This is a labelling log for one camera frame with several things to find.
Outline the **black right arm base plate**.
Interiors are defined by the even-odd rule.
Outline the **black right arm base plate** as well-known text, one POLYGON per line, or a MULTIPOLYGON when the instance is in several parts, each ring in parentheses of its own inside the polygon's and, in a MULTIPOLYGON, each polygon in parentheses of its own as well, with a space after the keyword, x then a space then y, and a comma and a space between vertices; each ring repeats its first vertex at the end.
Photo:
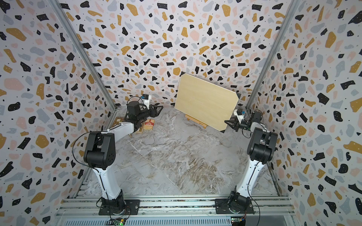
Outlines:
POLYGON ((217 214, 255 214, 251 199, 215 199, 217 214))

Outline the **light wooden canvas board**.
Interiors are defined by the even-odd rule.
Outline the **light wooden canvas board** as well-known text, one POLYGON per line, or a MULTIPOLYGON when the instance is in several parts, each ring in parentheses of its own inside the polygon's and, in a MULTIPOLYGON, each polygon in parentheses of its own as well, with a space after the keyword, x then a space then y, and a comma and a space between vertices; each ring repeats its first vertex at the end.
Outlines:
POLYGON ((183 74, 180 78, 174 108, 216 129, 226 130, 240 99, 240 94, 200 79, 183 74))

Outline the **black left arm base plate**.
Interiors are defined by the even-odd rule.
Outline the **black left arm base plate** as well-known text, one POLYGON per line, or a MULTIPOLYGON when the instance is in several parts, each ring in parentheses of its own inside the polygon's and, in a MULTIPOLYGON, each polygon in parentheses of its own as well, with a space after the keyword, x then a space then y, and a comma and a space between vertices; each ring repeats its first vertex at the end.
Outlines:
POLYGON ((107 200, 101 198, 101 201, 100 216, 115 215, 116 217, 121 217, 123 215, 137 215, 140 207, 140 200, 137 199, 107 200))

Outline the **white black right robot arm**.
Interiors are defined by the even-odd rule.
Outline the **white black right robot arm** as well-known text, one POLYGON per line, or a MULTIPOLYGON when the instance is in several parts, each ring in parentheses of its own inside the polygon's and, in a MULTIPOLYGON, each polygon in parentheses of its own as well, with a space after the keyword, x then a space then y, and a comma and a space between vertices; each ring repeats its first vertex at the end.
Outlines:
POLYGON ((184 194, 230 192, 228 198, 215 201, 217 213, 251 212, 252 189, 272 160, 278 137, 261 119, 260 111, 247 117, 235 110, 225 123, 241 136, 173 126, 165 136, 154 138, 147 157, 184 194))

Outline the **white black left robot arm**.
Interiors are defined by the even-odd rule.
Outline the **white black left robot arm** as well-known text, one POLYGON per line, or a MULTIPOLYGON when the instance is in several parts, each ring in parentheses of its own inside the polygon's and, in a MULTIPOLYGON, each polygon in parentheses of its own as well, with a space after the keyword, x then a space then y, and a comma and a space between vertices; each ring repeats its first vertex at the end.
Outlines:
POLYGON ((139 130, 148 118, 156 118, 163 110, 159 104, 148 100, 127 104, 126 115, 119 125, 106 131, 90 132, 84 153, 84 162, 96 173, 102 189, 102 207, 123 211, 126 203, 113 169, 116 159, 116 142, 139 130))

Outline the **small wooden easel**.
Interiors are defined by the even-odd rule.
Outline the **small wooden easel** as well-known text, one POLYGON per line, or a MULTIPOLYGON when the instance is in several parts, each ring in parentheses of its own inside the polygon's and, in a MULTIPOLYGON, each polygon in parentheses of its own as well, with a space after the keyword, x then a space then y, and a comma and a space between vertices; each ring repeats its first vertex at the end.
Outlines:
POLYGON ((186 119, 187 119, 188 121, 193 121, 193 122, 201 125, 204 129, 207 127, 207 124, 205 124, 205 123, 203 123, 203 122, 201 122, 201 121, 199 121, 199 120, 197 120, 197 119, 195 119, 195 118, 193 118, 193 117, 191 117, 191 116, 189 116, 189 115, 185 115, 185 117, 186 117, 186 119))

